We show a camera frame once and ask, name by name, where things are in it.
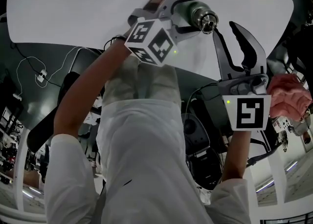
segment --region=white table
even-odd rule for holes
[[[103,48],[124,33],[134,8],[148,0],[7,0],[8,28],[16,43],[51,43]],[[201,0],[219,16],[233,62],[243,54],[229,27],[235,21],[249,30],[267,55],[283,34],[293,11],[292,0]],[[179,44],[179,54],[167,63],[215,80],[220,79],[212,35]]]

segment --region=power adapter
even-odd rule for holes
[[[40,82],[43,82],[46,76],[47,76],[47,71],[43,69],[41,70],[40,74],[37,75],[37,80]]]

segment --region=white lab coat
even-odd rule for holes
[[[185,163],[178,105],[142,99],[102,110],[97,136],[106,191],[98,201],[91,166],[77,139],[53,138],[45,183],[48,223],[250,223],[247,185],[231,179],[199,197]]]

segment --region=pink cloth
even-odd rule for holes
[[[275,75],[267,89],[272,96],[269,114],[272,118],[286,116],[295,121],[301,121],[312,97],[295,74]]]

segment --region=white sleeve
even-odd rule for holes
[[[45,179],[47,223],[90,223],[97,198],[92,168],[78,140],[55,136]]]
[[[247,181],[229,179],[217,185],[211,194],[211,204],[205,209],[213,223],[249,224]]]

